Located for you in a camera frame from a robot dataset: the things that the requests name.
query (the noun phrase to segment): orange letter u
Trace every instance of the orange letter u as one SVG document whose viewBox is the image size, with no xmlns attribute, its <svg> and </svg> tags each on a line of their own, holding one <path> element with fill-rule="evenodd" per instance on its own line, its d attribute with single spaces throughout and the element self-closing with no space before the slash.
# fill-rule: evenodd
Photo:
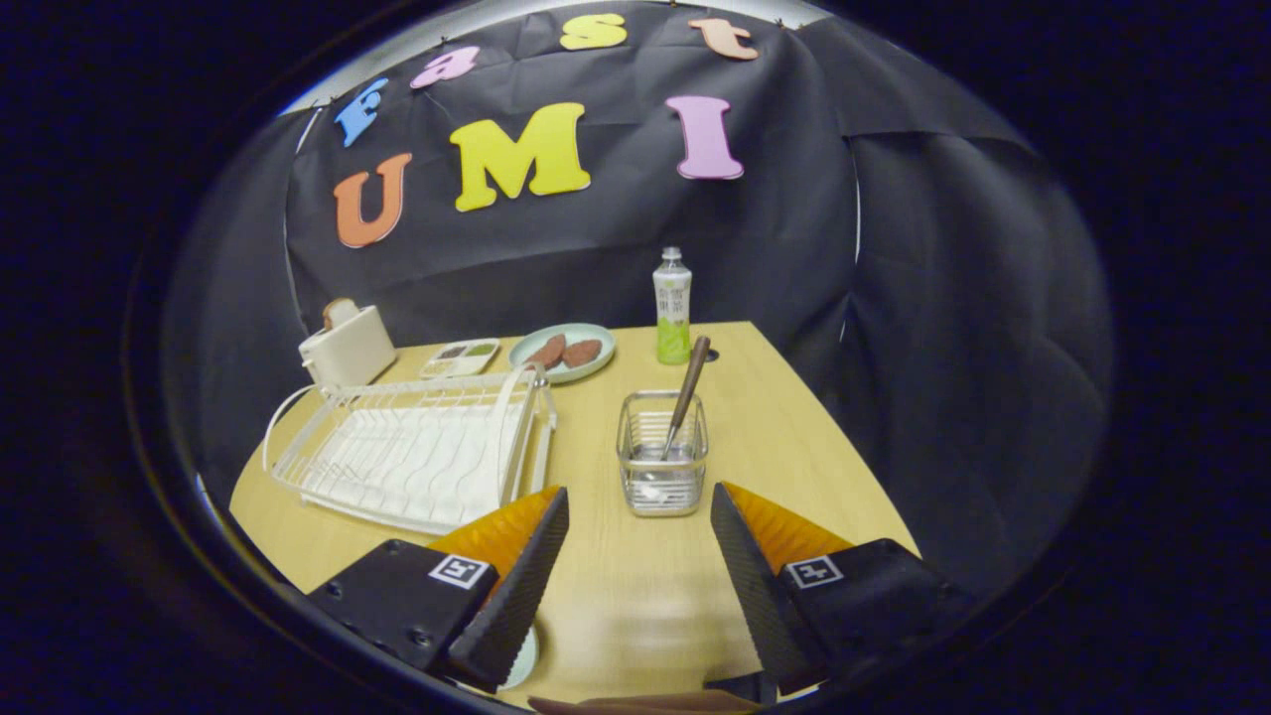
<svg viewBox="0 0 1271 715">
<path fill-rule="evenodd" d="M 339 241 L 350 248 L 362 248 L 393 232 L 402 220 L 402 184 L 411 154 L 389 156 L 375 173 L 384 177 L 384 207 L 374 221 L 362 220 L 362 184 L 370 173 L 356 173 L 336 184 L 336 230 Z"/>
</svg>

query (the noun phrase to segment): yellow letter m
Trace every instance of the yellow letter m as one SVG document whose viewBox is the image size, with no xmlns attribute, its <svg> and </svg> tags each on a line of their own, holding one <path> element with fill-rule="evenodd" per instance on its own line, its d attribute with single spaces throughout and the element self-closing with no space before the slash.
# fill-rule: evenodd
<svg viewBox="0 0 1271 715">
<path fill-rule="evenodd" d="M 455 208 L 472 211 L 494 202 L 497 193 L 486 183 L 486 171 L 508 198 L 521 194 L 534 164 L 530 192 L 536 196 L 580 190 L 591 184 L 591 174 L 578 163 L 576 127 L 583 107 L 573 102 L 548 104 L 534 112 L 521 138 L 512 141 L 492 119 L 459 127 L 450 142 L 459 145 L 463 193 Z"/>
</svg>

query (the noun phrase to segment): white toaster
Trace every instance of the white toaster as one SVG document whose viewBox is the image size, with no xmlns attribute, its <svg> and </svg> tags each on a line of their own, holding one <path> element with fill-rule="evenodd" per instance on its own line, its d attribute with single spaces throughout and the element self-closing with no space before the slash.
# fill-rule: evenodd
<svg viewBox="0 0 1271 715">
<path fill-rule="evenodd" d="M 300 367 L 318 387 L 370 385 L 397 361 L 397 349 L 375 305 L 336 312 L 332 325 L 300 343 Z"/>
</svg>

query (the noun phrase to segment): brown patty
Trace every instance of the brown patty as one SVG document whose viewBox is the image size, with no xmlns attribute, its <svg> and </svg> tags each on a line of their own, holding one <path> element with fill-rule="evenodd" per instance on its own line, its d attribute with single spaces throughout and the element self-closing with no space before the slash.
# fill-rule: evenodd
<svg viewBox="0 0 1271 715">
<path fill-rule="evenodd" d="M 586 366 L 596 359 L 596 354 L 600 354 L 599 339 L 580 339 L 564 348 L 564 364 L 571 368 Z"/>
<path fill-rule="evenodd" d="M 539 348 L 538 352 L 526 357 L 526 363 L 543 363 L 544 371 L 550 371 L 561 364 L 561 357 L 564 353 L 564 333 L 558 333 L 548 338 L 547 344 Z"/>
</svg>

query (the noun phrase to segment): plastic bottle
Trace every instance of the plastic bottle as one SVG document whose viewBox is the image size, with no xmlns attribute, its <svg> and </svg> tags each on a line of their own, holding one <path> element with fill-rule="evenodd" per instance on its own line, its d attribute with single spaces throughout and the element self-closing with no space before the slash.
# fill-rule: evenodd
<svg viewBox="0 0 1271 715">
<path fill-rule="evenodd" d="M 653 271 L 653 293 L 657 296 L 657 362 L 683 366 L 689 362 L 689 286 L 693 271 L 680 260 L 675 245 L 662 248 L 662 264 Z"/>
</svg>

